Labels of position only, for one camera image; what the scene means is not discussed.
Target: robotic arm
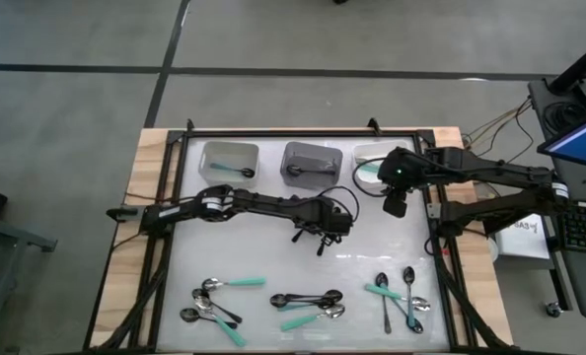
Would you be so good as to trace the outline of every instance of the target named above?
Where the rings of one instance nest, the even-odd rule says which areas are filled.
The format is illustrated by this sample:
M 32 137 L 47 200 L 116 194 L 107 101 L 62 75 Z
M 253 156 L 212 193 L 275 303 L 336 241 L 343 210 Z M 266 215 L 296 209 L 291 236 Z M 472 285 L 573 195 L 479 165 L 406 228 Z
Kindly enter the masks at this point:
M 230 185 L 219 185 L 201 190 L 188 202 L 147 206 L 139 232 L 147 235 L 163 233 L 170 224 L 194 218 L 207 222 L 225 222 L 245 212 L 291 220 L 295 228 L 300 229 L 293 238 L 294 243 L 302 232 L 321 236 L 318 255 L 322 255 L 324 247 L 341 243 L 341 237 L 348 235 L 353 223 L 352 215 L 341 212 L 330 197 L 272 197 L 234 189 Z
M 533 213 L 561 212 L 568 200 L 567 187 L 547 168 L 489 161 L 453 147 L 426 149 L 422 156 L 397 148 L 381 164 L 378 177 L 389 188 L 383 209 L 399 218 L 406 210 L 406 193 L 432 184 L 477 180 L 523 189 L 470 204 L 429 204 L 429 218 L 438 220 L 437 234 L 446 238 L 461 235 L 471 221 L 483 222 L 487 232 L 494 233 Z

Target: spoon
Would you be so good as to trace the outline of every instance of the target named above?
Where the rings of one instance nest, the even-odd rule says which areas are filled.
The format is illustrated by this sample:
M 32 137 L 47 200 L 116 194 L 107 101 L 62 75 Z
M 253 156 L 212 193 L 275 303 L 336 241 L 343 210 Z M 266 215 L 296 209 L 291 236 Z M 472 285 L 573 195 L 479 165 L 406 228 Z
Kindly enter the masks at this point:
M 404 283 L 407 284 L 407 312 L 408 312 L 407 322 L 410 327 L 415 326 L 415 322 L 413 321 L 413 306 L 411 305 L 411 284 L 413 283 L 414 279 L 415 279 L 415 271 L 413 271 L 413 268 L 411 266 L 408 266 L 403 271 L 403 280 L 404 280 Z
M 192 298 L 194 300 L 196 300 L 197 297 L 203 297 L 206 299 L 210 299 L 210 294 L 202 289 L 194 289 L 192 290 Z M 219 310 L 221 310 L 222 313 L 226 314 L 229 318 L 231 318 L 232 320 L 234 320 L 236 323 L 242 323 L 243 319 L 234 315 L 233 313 L 227 311 L 226 309 L 222 308 L 221 306 L 215 304 L 214 302 L 210 301 L 210 303 L 212 304 L 212 306 L 218 308 Z
M 292 301 L 301 298 L 320 298 L 320 299 L 332 299 L 335 302 L 341 301 L 343 298 L 343 294 L 339 290 L 327 290 L 322 296 L 305 296 L 305 295 L 296 295 L 296 294 L 286 294 L 284 297 L 287 301 Z
M 318 320 L 321 317 L 328 317 L 331 320 L 334 320 L 336 318 L 341 317 L 341 315 L 343 315 L 344 312 L 345 312 L 345 306 L 342 304 L 336 304 L 336 305 L 330 307 L 329 309 L 321 312 L 320 314 L 301 317 L 298 319 L 293 319 L 293 320 L 287 321 L 280 326 L 280 330 L 282 330 L 282 331 L 291 330 L 291 329 L 294 329 L 298 326 L 302 326 L 306 323 L 310 323 L 311 321 Z
M 256 172 L 249 168 L 234 169 L 221 164 L 210 163 L 210 169 L 223 170 L 226 172 L 238 172 L 241 173 L 241 175 L 243 175 L 245 178 L 253 178 L 256 176 Z
M 201 283 L 201 288 L 205 291 L 214 291 L 217 288 L 223 285 L 229 286 L 254 286 L 254 285 L 263 285 L 266 282 L 266 278 L 264 277 L 250 277 L 238 280 L 231 280 L 228 282 L 221 282 L 218 279 L 210 277 Z
M 382 288 L 377 287 L 377 286 L 374 286 L 372 284 L 366 284 L 365 285 L 365 289 L 367 291 L 373 292 L 375 294 L 387 296 L 387 297 L 389 297 L 391 299 L 394 299 L 394 300 L 407 301 L 407 298 L 399 295 L 396 292 L 392 292 L 392 291 L 389 291 L 389 290 L 386 290 L 386 289 L 382 289 Z M 426 311 L 430 311 L 431 310 L 431 305 L 429 304 L 429 301 L 423 299 L 422 297 L 417 297 L 417 296 L 411 297 L 411 304 L 413 305 L 413 307 L 417 311 L 426 312 Z
M 388 275 L 386 275 L 385 272 L 381 272 L 376 275 L 374 283 L 379 287 L 383 287 L 383 285 L 387 286 L 390 283 L 390 280 L 388 279 Z M 383 296 L 383 319 L 385 324 L 385 333 L 391 334 L 392 325 L 390 324 L 390 316 L 388 316 L 388 304 L 385 300 L 385 296 Z
M 388 288 L 386 285 L 383 285 L 381 287 L 386 290 Z M 404 317 L 406 319 L 407 327 L 409 329 L 411 329 L 411 331 L 413 331 L 416 334 L 422 334 L 422 332 L 424 331 L 424 327 L 422 327 L 422 323 L 418 319 L 413 319 L 413 326 L 409 325 L 409 315 L 407 314 L 407 312 L 404 311 L 403 307 L 401 307 L 401 304 L 399 304 L 399 301 L 397 301 L 396 299 L 391 298 L 391 297 L 390 297 L 390 300 L 392 300 L 392 302 L 396 305 L 396 307 L 398 307 L 399 310 L 401 310 L 401 312 L 403 312 Z
M 335 175 L 336 171 L 334 171 L 334 170 L 304 170 L 296 165 L 289 165 L 286 167 L 286 173 L 288 175 L 290 175 L 291 177 L 298 177 L 303 173 Z
M 181 312 L 179 312 L 179 316 L 182 318 L 182 320 L 187 322 L 195 322 L 197 320 L 209 320 L 216 322 L 214 319 L 202 317 L 198 311 L 193 308 L 183 309 Z M 238 325 L 232 321 L 226 321 L 225 323 L 227 323 L 227 326 L 231 327 L 232 329 L 236 329 L 238 327 Z
M 308 304 L 308 305 L 286 305 L 284 307 L 278 308 L 277 311 L 278 312 L 286 312 L 286 311 L 298 310 L 301 308 L 311 307 L 311 306 L 317 306 L 321 310 L 327 310 L 330 307 L 334 306 L 334 302 L 333 301 L 326 301 L 326 302 L 321 302 L 321 303 L 317 303 L 317 304 Z
M 269 302 L 275 308 L 282 308 L 285 307 L 289 302 L 303 302 L 303 303 L 310 303 L 317 305 L 320 307 L 322 304 L 330 303 L 335 304 L 343 298 L 343 294 L 339 290 L 328 290 L 326 293 L 321 296 L 319 300 L 300 300 L 303 297 L 318 297 L 318 296 L 302 296 L 302 295 L 295 295 L 295 294 L 276 294 L 271 296 Z
M 232 329 L 229 325 L 227 325 L 227 323 L 222 321 L 218 316 L 214 315 L 214 312 L 212 312 L 212 302 L 210 301 L 210 299 L 208 299 L 206 297 L 198 296 L 194 299 L 194 303 L 196 304 L 196 307 L 202 313 L 205 313 L 207 315 L 211 315 L 214 318 L 214 321 L 216 321 L 221 326 L 221 328 L 227 333 L 227 335 L 229 337 L 231 337 L 232 340 L 234 340 L 234 342 L 236 343 L 237 346 L 242 347 L 247 344 L 247 340 L 243 339 L 241 334 L 239 334 L 236 330 Z

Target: gray concrete floor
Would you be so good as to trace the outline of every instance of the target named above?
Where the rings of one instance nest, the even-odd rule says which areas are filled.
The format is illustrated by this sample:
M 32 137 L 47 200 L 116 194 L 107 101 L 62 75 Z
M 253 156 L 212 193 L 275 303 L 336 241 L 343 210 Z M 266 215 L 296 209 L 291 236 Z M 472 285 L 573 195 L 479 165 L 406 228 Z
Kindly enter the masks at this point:
M 179 0 L 0 0 L 0 63 L 160 66 Z M 557 73 L 586 50 L 586 0 L 192 0 L 174 65 Z M 32 251 L 0 331 L 24 354 L 80 349 L 156 75 L 0 72 L 6 220 Z M 459 125 L 517 106 L 523 82 L 171 76 L 157 127 Z M 532 112 L 522 124 L 541 142 Z M 492 159 L 527 144 L 502 130 Z M 534 150 L 520 164 L 550 166 Z M 549 275 L 497 265 L 517 345 L 586 354 L 586 319 L 549 319 Z

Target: wooden board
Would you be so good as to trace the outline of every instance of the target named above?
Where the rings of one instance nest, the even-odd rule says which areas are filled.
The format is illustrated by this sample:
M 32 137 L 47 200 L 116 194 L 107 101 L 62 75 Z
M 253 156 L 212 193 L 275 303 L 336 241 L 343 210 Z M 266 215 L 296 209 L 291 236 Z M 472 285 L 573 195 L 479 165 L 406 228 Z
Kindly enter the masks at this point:
M 265 128 L 264 130 L 299 130 L 300 128 Z M 309 130 L 323 130 L 326 128 L 304 128 Z M 339 128 L 344 130 L 360 130 L 361 128 Z M 436 146 L 438 147 L 462 147 L 462 138 L 458 127 L 409 127 L 409 128 L 384 128 L 385 130 L 409 130 L 432 129 L 435 132 Z M 137 146 L 137 153 L 133 163 L 133 170 L 127 191 L 144 196 L 154 196 L 160 175 L 164 147 L 168 129 L 144 129 Z M 177 155 L 173 155 L 171 171 L 167 185 L 167 194 L 170 196 L 173 185 L 174 171 L 177 168 Z M 476 201 L 476 193 L 471 182 L 453 184 L 447 187 L 447 195 L 450 200 L 461 202 Z M 131 205 L 150 204 L 150 200 L 137 197 L 126 197 L 125 203 Z M 481 224 L 473 223 L 472 229 L 482 230 Z M 115 242 L 119 243 L 137 231 L 137 223 L 129 222 L 120 225 L 117 229 Z M 483 236 L 475 233 L 464 233 L 458 238 L 460 259 L 468 288 L 469 298 L 486 323 L 503 341 L 511 344 L 512 335 L 508 319 L 503 308 L 497 278 L 490 260 L 488 243 Z M 90 346 L 102 344 L 113 330 L 124 319 L 134 304 L 141 265 L 146 248 L 146 238 L 139 237 L 117 249 L 111 257 L 108 274 L 103 287 L 101 302 L 95 319 L 94 330 Z M 144 344 L 148 335 L 148 317 L 150 311 L 145 314 L 142 325 L 140 342 Z M 454 319 L 458 329 L 461 344 L 466 344 L 463 333 L 462 314 L 457 304 L 454 305 Z

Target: white container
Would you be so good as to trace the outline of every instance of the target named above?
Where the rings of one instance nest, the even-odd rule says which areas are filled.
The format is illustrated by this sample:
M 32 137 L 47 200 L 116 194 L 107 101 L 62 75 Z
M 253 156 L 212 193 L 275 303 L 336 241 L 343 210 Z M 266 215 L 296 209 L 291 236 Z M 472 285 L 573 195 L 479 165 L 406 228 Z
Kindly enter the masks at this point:
M 390 152 L 395 150 L 397 147 L 407 148 L 404 141 L 387 141 L 380 143 L 360 144 L 352 148 L 352 169 L 354 170 L 359 163 L 376 158 L 385 158 Z M 384 184 L 376 178 L 378 168 L 382 161 L 370 163 L 359 169 L 354 178 L 364 189 L 380 189 L 384 187 Z
M 210 186 L 230 184 L 234 187 L 252 187 L 257 181 L 258 151 L 256 144 L 207 142 L 203 146 L 198 173 Z M 229 170 L 213 169 L 212 164 Z M 253 170 L 254 177 L 245 177 L 240 172 L 231 171 L 244 168 Z

